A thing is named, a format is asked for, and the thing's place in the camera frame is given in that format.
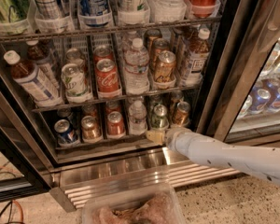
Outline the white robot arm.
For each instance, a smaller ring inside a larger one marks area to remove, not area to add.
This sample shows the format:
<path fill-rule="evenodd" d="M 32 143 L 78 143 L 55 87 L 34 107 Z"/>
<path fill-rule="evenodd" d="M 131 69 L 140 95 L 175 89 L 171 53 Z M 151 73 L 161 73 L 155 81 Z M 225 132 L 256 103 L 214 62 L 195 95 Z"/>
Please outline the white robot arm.
<path fill-rule="evenodd" d="M 280 147 L 228 145 L 184 127 L 150 130 L 146 137 L 155 144 L 165 144 L 194 163 L 232 168 L 280 186 Z"/>

